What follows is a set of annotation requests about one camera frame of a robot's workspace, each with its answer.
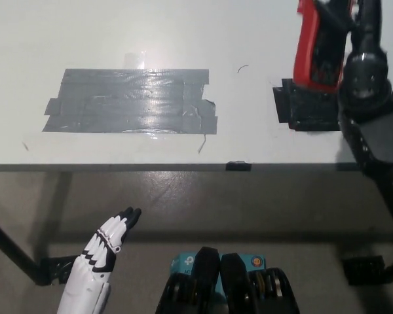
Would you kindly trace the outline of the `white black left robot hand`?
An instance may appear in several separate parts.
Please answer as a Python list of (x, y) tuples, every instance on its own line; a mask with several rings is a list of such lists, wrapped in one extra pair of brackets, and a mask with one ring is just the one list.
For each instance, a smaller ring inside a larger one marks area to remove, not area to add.
[(109, 278), (117, 254), (141, 209), (129, 207), (106, 220), (76, 257), (58, 306), (58, 313), (103, 313), (111, 292)]

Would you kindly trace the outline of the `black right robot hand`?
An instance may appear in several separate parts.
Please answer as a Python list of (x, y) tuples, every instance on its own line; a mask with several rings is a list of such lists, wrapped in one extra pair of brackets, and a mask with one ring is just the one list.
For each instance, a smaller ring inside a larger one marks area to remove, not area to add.
[(381, 47), (380, 1), (315, 1), (321, 21), (338, 35), (351, 34), (353, 50), (386, 57)]

